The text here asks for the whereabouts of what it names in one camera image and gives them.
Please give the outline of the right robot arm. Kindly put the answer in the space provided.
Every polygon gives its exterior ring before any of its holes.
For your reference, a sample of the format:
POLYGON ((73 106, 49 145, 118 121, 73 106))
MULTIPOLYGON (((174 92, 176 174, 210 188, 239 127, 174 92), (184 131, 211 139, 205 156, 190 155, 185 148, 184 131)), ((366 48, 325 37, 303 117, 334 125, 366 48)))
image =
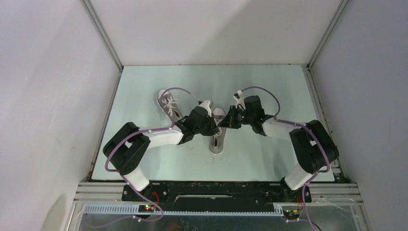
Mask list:
POLYGON ((339 155, 336 145, 320 121, 312 120, 302 124, 268 115, 257 95, 248 96, 232 105, 217 125, 231 129, 249 125, 258 135, 292 143, 297 164, 281 180, 280 196, 285 201, 294 200, 299 195, 299 189, 310 183, 317 174, 328 172, 331 162, 339 155))

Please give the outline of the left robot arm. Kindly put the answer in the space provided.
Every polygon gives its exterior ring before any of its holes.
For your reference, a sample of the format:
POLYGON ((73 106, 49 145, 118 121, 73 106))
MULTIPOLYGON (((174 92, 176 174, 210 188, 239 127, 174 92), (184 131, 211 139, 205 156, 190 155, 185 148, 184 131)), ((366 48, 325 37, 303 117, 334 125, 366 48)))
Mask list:
POLYGON ((189 115, 170 127, 142 130, 133 122, 127 122, 103 147, 109 164, 114 166, 122 178, 133 187, 133 193, 140 200, 151 197, 150 181, 139 166, 147 150, 164 145, 181 145, 195 136, 213 136, 218 132, 213 113, 209 107, 199 105, 189 115))

